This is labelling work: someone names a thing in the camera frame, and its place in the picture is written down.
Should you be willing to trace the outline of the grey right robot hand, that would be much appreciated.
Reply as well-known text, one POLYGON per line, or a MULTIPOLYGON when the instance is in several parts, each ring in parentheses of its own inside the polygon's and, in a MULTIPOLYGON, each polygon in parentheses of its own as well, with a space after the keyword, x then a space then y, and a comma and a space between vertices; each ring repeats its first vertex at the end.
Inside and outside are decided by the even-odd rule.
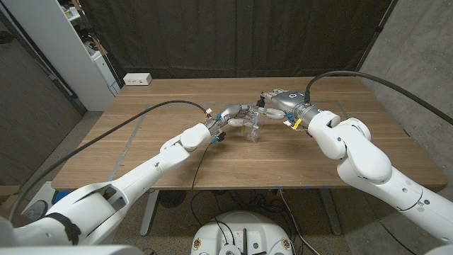
POLYGON ((306 92, 274 89, 271 92, 262 92, 261 96, 269 99, 285 113, 293 130, 307 129, 314 116, 322 111, 310 102, 310 95, 306 92))

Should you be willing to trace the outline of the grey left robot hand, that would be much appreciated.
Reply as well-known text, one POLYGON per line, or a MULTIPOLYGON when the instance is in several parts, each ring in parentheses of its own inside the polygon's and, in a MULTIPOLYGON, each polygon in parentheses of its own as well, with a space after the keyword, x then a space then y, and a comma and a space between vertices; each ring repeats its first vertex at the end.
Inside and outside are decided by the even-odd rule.
POLYGON ((229 106, 221 113, 211 117, 207 114, 206 126, 212 136, 212 143, 221 142, 226 133, 222 131, 225 125, 232 127, 244 127, 244 137, 252 142, 258 140, 258 131, 264 123, 263 114, 256 106, 246 104, 235 104, 229 106))

